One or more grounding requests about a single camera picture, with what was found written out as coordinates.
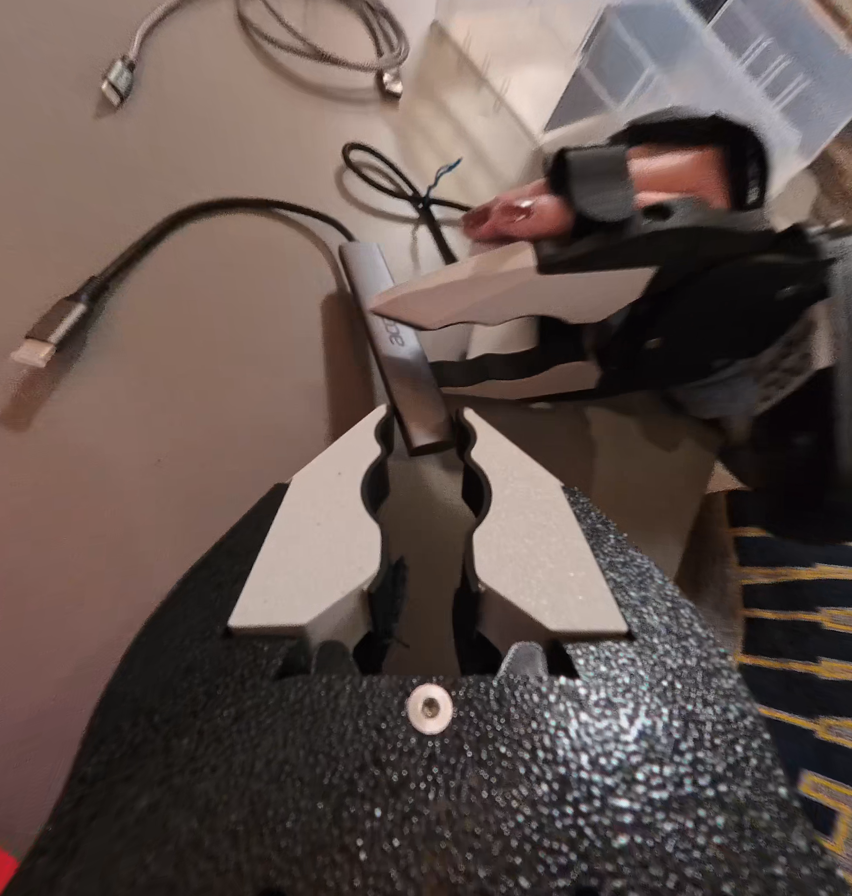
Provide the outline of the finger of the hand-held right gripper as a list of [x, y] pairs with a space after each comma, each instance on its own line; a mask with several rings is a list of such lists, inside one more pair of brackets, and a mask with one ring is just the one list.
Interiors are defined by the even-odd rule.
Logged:
[[551, 400], [591, 392], [602, 371], [595, 323], [474, 325], [463, 357], [431, 361], [446, 394], [481, 399]]
[[597, 323], [642, 296], [654, 266], [540, 273], [533, 244], [504, 245], [379, 293], [372, 313], [417, 330], [496, 326], [525, 317]]

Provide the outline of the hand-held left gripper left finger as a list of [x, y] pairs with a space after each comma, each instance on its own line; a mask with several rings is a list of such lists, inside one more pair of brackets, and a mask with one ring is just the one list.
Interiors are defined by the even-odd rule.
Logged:
[[394, 412], [378, 405], [290, 480], [228, 628], [354, 648], [374, 628], [387, 573], [377, 512], [388, 494]]

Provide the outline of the clear plastic bin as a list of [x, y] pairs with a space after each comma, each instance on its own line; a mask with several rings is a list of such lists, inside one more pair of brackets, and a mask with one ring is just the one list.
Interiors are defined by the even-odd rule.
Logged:
[[790, 177], [852, 119], [852, 42], [812, 2], [437, 2], [435, 24], [540, 139], [686, 107]]

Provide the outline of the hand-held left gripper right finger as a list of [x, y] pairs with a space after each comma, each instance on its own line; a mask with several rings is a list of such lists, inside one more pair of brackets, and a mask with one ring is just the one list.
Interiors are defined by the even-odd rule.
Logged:
[[474, 409], [458, 414], [474, 527], [465, 581], [475, 629], [496, 649], [622, 639], [627, 622], [563, 483]]

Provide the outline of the person's right hand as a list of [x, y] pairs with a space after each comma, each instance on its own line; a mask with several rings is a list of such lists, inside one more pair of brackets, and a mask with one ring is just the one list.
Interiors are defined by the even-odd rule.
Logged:
[[[694, 198], [714, 209], [731, 205], [724, 151], [644, 144], [628, 152], [634, 209]], [[466, 212], [460, 224], [472, 241], [496, 243], [555, 238], [571, 231], [575, 216], [547, 180], [517, 187]]]

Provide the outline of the blue twist tie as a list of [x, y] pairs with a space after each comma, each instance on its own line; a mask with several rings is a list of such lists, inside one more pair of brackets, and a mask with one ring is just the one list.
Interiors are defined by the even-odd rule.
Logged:
[[444, 178], [446, 178], [448, 175], [450, 175], [451, 173], [453, 173], [461, 165], [462, 161], [463, 161], [462, 157], [457, 158], [454, 161], [450, 161], [450, 162], [442, 164], [442, 166], [440, 166], [435, 171], [430, 184], [428, 185], [428, 187], [426, 188], [426, 190], [422, 196], [422, 203], [424, 206], [438, 204], [438, 205], [442, 205], [444, 207], [451, 207], [451, 208], [460, 207], [460, 204], [458, 204], [458, 203], [454, 203], [452, 201], [445, 201], [445, 200], [436, 198], [435, 191], [438, 188], [438, 186], [441, 184], [442, 180]]

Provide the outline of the grey usb hub with cable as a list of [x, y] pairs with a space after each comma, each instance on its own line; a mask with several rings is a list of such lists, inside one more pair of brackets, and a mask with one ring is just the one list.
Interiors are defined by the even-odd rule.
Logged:
[[132, 241], [100, 272], [60, 297], [32, 324], [11, 353], [14, 363], [46, 367], [111, 288], [174, 233], [198, 221], [233, 214], [289, 215], [326, 226], [343, 238], [339, 262], [366, 329], [368, 346], [410, 456], [437, 454], [454, 444], [454, 423], [420, 338], [410, 326], [376, 312], [376, 297], [394, 285], [381, 247], [358, 240], [338, 218], [266, 197], [218, 197], [183, 206]]

